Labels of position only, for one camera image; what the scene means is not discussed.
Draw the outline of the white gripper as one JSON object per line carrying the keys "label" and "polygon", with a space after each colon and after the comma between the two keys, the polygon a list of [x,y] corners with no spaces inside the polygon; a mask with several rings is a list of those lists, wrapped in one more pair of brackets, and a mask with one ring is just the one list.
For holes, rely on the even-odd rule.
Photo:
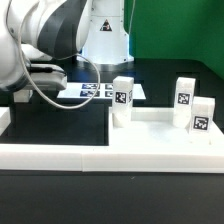
{"label": "white gripper", "polygon": [[59,66],[53,64],[31,64],[27,68],[30,77],[41,90],[65,90],[67,74]]}

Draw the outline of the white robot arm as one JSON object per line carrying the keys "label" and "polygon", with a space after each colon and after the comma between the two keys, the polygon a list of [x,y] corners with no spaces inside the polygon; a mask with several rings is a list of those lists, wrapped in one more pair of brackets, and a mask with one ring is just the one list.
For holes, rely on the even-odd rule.
{"label": "white robot arm", "polygon": [[0,91],[28,83],[20,43],[57,60],[79,53],[100,67],[132,62],[123,19],[124,0],[0,0]]}

